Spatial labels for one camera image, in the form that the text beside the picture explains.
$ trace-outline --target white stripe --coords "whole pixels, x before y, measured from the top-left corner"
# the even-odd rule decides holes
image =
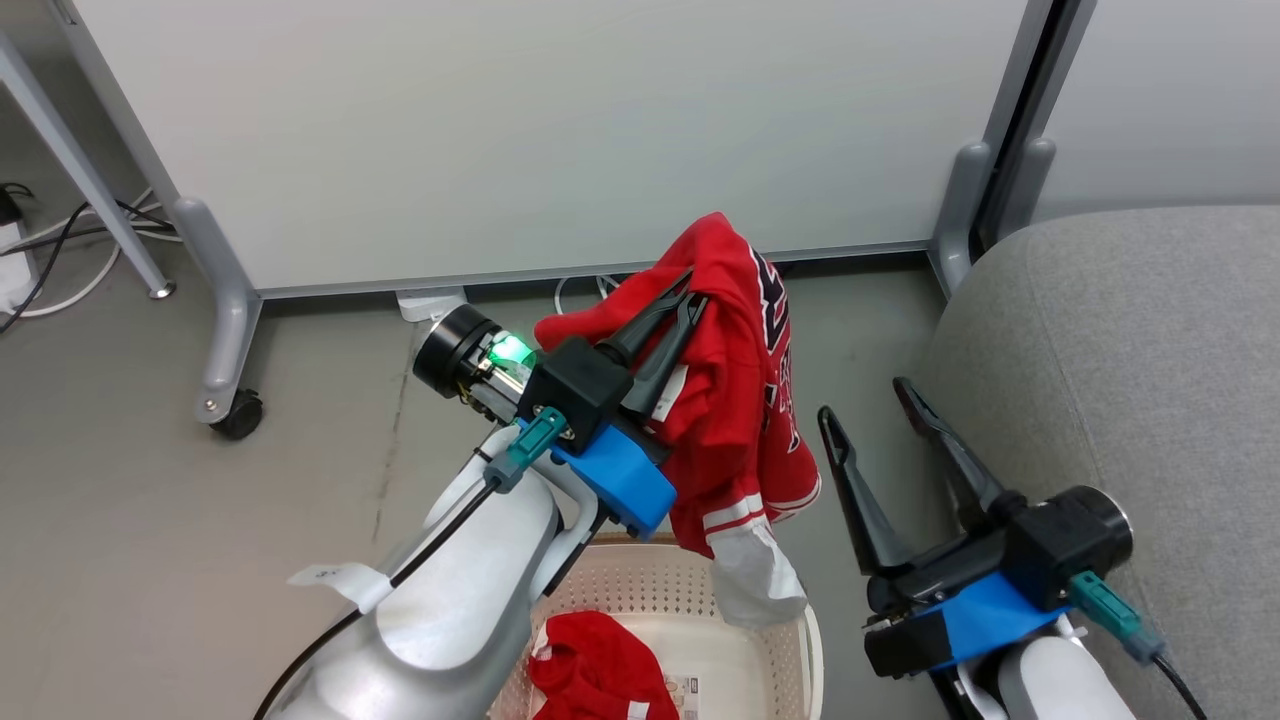
[[[809,505],[814,500],[818,500],[818,495],[822,493],[822,475],[818,475],[817,480],[813,483],[813,489],[809,495],[801,497],[800,500],[790,500],[787,502],[771,502],[769,507],[773,510],[800,510],[801,507]]]
[[[724,523],[732,523],[733,520],[741,520],[751,512],[759,512],[764,510],[764,505],[760,501],[760,493],[753,493],[742,500],[739,500],[733,505],[724,507],[722,510],[713,510],[707,515],[703,515],[703,529],[709,530],[716,525],[723,525]]]
[[[742,523],[741,525],[733,525],[732,528],[724,528],[723,530],[716,530],[714,533],[708,533],[707,544],[710,544],[712,539],[718,541],[736,534],[750,534],[753,532],[753,528],[764,528],[765,530],[769,532],[771,537],[773,534],[772,527],[769,525],[769,519],[765,518],[764,515],[759,515],[756,518],[751,518],[750,520]]]

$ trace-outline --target cable connector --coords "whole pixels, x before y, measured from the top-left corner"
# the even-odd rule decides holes
[[[1142,615],[1120,598],[1092,570],[1071,578],[1068,598],[1084,616],[1111,633],[1139,665],[1151,665],[1165,652],[1165,639],[1142,621]]]
[[[556,438],[568,427],[568,419],[554,407],[543,407],[531,423],[525,425],[493,461],[485,465],[484,479],[493,483],[498,493],[506,495],[516,487],[525,470],[556,443]]]

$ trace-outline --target gray fabric chair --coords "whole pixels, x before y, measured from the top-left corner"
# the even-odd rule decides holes
[[[1280,717],[1280,208],[1052,220],[987,254],[918,387],[1006,486],[1126,510],[1112,579],[1211,717]],[[1094,629],[1134,712],[1189,717]]]

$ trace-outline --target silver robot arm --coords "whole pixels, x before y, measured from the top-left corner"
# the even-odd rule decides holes
[[[480,451],[493,457],[518,428]],[[483,487],[471,456],[436,501],[424,530],[380,570],[394,574]],[[549,486],[577,505],[557,532]],[[494,495],[376,609],[325,644],[269,715],[282,720],[472,720],[485,716],[522,655],[534,603],[594,534],[596,497],[547,456],[507,495]]]

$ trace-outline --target laundry basket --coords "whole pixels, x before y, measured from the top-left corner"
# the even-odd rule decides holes
[[[682,685],[681,720],[818,720],[822,639],[813,609],[767,630],[733,628],[716,609],[709,569],[709,560],[669,538],[598,539],[534,609],[534,632],[552,615],[608,612],[649,646],[668,682]],[[522,661],[489,717],[527,720],[541,703]]]

